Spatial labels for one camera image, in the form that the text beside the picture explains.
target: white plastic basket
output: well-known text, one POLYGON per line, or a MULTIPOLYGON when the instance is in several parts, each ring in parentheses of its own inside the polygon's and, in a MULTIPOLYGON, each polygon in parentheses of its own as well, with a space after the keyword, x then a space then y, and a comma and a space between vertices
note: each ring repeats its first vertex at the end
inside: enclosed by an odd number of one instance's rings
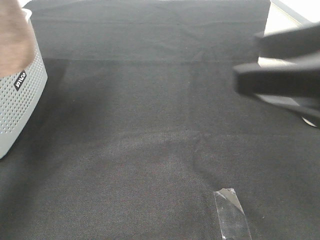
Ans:
MULTIPOLYGON (((32 25, 32 12, 28 9, 22 10, 28 24, 32 25)), ((37 40, 33 62, 22 72, 0 78, 0 159, 9 151, 26 125, 47 79, 37 40)))

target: white perforated container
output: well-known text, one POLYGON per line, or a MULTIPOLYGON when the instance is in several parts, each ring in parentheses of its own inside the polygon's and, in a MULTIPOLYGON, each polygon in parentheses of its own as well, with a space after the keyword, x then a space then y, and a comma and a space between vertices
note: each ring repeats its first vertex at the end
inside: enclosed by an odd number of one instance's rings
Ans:
MULTIPOLYGON (((31 25, 32 12, 28 9, 23 11, 31 25)), ((0 158, 9 151, 26 125, 47 82, 48 76, 37 41, 35 45, 35 58, 24 70, 24 81, 18 90, 15 84, 21 72, 0 78, 0 158)))

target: black label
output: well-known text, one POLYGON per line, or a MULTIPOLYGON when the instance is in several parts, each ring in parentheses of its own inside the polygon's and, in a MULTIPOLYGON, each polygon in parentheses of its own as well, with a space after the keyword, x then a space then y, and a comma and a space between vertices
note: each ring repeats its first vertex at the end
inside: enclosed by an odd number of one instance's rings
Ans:
POLYGON ((24 83, 24 81, 26 80, 26 78, 27 78, 27 74, 26 74, 25 70, 23 70, 23 71, 19 74, 17 80, 15 80, 15 82, 14 82, 14 84, 13 84, 14 87, 15 87, 15 90, 19 91, 19 89, 21 88, 21 86, 22 86, 22 84, 24 83))

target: black fabric surface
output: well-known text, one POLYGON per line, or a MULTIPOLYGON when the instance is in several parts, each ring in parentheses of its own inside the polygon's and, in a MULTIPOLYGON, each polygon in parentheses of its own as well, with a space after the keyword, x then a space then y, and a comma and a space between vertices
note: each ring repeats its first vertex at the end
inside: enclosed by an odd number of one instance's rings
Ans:
POLYGON ((319 131, 233 90, 269 4, 31 2, 48 81, 0 161, 0 239, 221 239, 221 188, 252 239, 319 239, 319 131))

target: transparent adhesive tape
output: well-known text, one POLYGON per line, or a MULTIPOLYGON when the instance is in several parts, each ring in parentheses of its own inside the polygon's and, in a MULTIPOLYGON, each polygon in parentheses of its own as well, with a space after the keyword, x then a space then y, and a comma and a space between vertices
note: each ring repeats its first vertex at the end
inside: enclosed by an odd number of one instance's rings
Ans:
POLYGON ((233 188, 214 192, 223 240, 252 240, 245 213, 233 188))

